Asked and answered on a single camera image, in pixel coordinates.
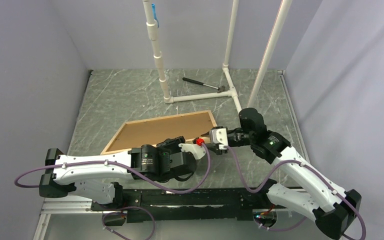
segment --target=gray wall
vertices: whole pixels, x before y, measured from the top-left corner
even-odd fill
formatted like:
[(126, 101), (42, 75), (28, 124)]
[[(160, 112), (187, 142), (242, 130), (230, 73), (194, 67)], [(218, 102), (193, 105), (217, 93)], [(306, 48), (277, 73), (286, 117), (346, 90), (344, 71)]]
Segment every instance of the gray wall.
[[(52, 0), (90, 69), (154, 68), (141, 0)], [(221, 68), (233, 0), (155, 0), (166, 68)], [(242, 0), (231, 68), (260, 66), (281, 0)], [(322, 0), (292, 3), (270, 68), (285, 69)]]
[(13, 181), (43, 166), (48, 148), (67, 150), (86, 80), (50, 1), (0, 0), (0, 240), (32, 239), (43, 198)]
[(361, 193), (367, 240), (384, 240), (384, 1), (324, 0), (286, 81), (311, 162)]

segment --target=marble tabletop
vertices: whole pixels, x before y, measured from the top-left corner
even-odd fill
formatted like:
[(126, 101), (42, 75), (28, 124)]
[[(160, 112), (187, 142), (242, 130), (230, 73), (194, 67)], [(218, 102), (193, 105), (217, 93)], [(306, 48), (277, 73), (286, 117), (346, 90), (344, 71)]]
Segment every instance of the marble tabletop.
[[(172, 96), (213, 93), (209, 87), (187, 83), (182, 77), (202, 81), (214, 86), (229, 87), (221, 69), (168, 69)], [(233, 69), (233, 83), (244, 108), (248, 102), (257, 69)], [(256, 109), (263, 115), (269, 130), (286, 137), (302, 155), (302, 146), (295, 128), (284, 86), (277, 70), (268, 70), (258, 93)], [(231, 97), (218, 97), (185, 102), (164, 103), (163, 93), (155, 69), (106, 69), (94, 70), (90, 76), (79, 111), (68, 154), (72, 156), (99, 155), (119, 127), (127, 121), (143, 120), (195, 111), (211, 110), (218, 126), (229, 129), (240, 127), (238, 113)], [(235, 148), (242, 173), (249, 186), (258, 186), (272, 166), (255, 156), (249, 146)], [(235, 162), (230, 154), (211, 153), (211, 172), (201, 188), (242, 187)], [(185, 182), (175, 179), (164, 183), (169, 188), (194, 187), (207, 169), (207, 159), (198, 160), (194, 176)], [(283, 172), (271, 177), (287, 187), (297, 184)], [(104, 179), (104, 182), (118, 179)], [(125, 189), (154, 189), (145, 181), (121, 182)]]

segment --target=wooden board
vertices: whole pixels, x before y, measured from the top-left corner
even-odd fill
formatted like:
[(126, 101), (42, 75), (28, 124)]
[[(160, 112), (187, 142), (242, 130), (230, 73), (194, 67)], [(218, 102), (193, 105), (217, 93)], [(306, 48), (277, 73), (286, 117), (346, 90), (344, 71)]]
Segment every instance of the wooden board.
[(210, 110), (128, 121), (118, 129), (101, 155), (130, 150), (144, 144), (155, 146), (166, 139), (180, 136), (188, 143), (216, 126)]

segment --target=vertical pipe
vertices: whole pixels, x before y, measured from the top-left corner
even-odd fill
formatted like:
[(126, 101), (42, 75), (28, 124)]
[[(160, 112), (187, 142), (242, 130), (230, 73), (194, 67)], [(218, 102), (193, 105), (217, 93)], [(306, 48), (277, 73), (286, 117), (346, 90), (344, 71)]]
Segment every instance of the vertical pipe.
[(170, 96), (169, 83), (166, 75), (164, 74), (163, 55), (160, 50), (160, 44), (158, 42), (158, 24), (154, 19), (154, 12), (150, 0), (142, 0), (143, 7), (145, 9), (146, 27), (148, 29), (148, 36), (152, 43), (153, 58), (155, 66), (158, 71), (159, 84), (164, 94), (164, 102), (172, 103), (173, 98)]
[(254, 87), (252, 88), (251, 95), (247, 108), (254, 106), (257, 99), (258, 91), (263, 82), (264, 75), (266, 74), (267, 67), (269, 66), (270, 59), (272, 58), (273, 51), (275, 50), (276, 43), (278, 42), (279, 35), (281, 34), (282, 27), (284, 26), (286, 17), (288, 16), (289, 8), (291, 7), (292, 0), (282, 0), (280, 3), (279, 11), (277, 12), (276, 20), (274, 21), (273, 28), (271, 29), (270, 37), (268, 38), (267, 46), (265, 47), (264, 55), (261, 60), (261, 65), (258, 69), (258, 74), (255, 79)]
[(231, 55), (233, 32), (235, 31), (236, 15), (238, 13), (239, 0), (233, 0), (232, 13), (230, 16), (229, 33), (227, 35), (226, 54), (224, 55), (223, 67), (229, 66), (229, 57)]

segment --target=wooden frame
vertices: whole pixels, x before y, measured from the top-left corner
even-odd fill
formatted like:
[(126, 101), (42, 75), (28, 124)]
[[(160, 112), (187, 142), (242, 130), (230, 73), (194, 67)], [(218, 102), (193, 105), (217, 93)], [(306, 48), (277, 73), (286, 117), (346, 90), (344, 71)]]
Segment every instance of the wooden frame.
[(155, 146), (165, 139), (179, 136), (184, 136), (186, 142), (191, 143), (216, 126), (210, 110), (128, 121), (121, 125), (101, 155), (127, 151), (144, 144)]

